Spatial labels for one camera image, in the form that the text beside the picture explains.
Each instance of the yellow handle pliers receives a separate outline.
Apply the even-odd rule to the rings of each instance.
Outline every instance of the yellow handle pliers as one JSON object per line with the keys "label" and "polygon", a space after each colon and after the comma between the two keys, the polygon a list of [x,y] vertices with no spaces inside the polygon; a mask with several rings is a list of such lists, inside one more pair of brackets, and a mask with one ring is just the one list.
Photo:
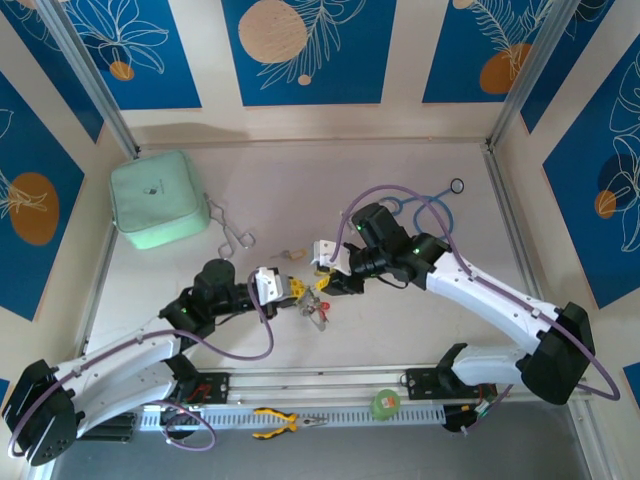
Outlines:
{"label": "yellow handle pliers", "polygon": [[274,417],[280,418],[284,420],[286,425],[283,427],[274,430],[269,433],[259,433],[256,432],[253,434],[253,438],[257,438],[258,440],[269,440],[273,437],[277,437],[278,435],[282,435],[286,432],[296,432],[298,428],[301,427],[317,427],[319,425],[325,425],[327,421],[324,418],[320,417],[300,417],[297,413],[282,413],[278,410],[274,410],[273,408],[256,408],[253,413],[256,415],[273,415]]}

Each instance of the gray floor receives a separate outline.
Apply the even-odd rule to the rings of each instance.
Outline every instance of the gray floor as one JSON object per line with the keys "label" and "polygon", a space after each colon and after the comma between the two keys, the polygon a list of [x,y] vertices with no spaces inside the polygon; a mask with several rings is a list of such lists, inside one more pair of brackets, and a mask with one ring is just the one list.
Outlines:
{"label": "gray floor", "polygon": [[[195,442],[194,436],[188,441]],[[128,445],[78,442],[55,480],[501,480],[590,478],[566,408],[502,405],[468,438],[442,427],[311,429],[270,441],[218,432],[206,453],[160,433]]]}

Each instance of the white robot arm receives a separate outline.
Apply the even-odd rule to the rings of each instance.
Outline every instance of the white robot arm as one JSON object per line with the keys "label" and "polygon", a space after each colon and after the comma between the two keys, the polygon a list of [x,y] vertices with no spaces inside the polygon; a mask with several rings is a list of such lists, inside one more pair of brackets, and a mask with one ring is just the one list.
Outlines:
{"label": "white robot arm", "polygon": [[213,260],[142,328],[56,367],[44,360],[28,366],[2,412],[28,462],[56,458],[93,427],[140,405],[183,404],[203,385],[216,383],[224,403],[228,374],[200,373],[184,353],[215,330],[216,317],[254,310],[251,288],[265,319],[295,302],[292,279],[277,269],[261,267],[253,278],[252,285],[235,284],[233,265]]}
{"label": "white robot arm", "polygon": [[569,330],[595,354],[589,319],[579,306],[564,309],[519,292],[484,273],[450,246],[422,233],[410,237],[390,212],[370,204],[356,212],[353,222],[365,248],[320,240],[314,263],[330,276],[319,287],[329,295],[364,292],[366,279],[384,273],[398,281],[442,295],[503,331],[512,347],[479,348],[454,345],[438,366],[441,383],[452,390],[483,383],[524,384],[542,399],[567,402],[582,378],[589,359],[551,323]]}

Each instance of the green bag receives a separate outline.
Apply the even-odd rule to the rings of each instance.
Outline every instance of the green bag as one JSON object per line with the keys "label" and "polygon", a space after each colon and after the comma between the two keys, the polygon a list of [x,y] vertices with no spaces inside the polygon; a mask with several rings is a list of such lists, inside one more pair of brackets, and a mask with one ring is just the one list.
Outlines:
{"label": "green bag", "polygon": [[195,235],[209,225],[209,208],[191,159],[179,150],[117,167],[110,181],[113,219],[136,248]]}

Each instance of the green tape roll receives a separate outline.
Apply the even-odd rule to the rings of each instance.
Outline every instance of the green tape roll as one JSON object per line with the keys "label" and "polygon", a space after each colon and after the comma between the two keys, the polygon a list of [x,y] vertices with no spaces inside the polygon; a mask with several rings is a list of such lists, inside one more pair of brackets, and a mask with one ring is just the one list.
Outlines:
{"label": "green tape roll", "polygon": [[388,388],[379,391],[371,402],[371,414],[376,420],[388,420],[398,413],[398,410],[400,410],[400,397]]}

